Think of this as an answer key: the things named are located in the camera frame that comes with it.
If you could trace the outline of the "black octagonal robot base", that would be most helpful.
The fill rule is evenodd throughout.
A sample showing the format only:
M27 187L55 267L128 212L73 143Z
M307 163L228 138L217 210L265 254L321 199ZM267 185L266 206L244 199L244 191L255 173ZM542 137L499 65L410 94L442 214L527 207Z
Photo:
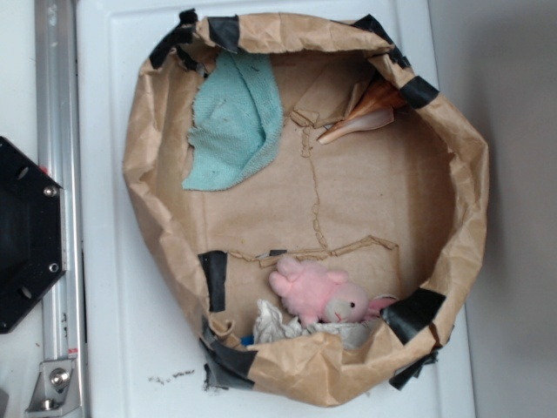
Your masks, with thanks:
M1 138L1 333L64 274L61 187Z

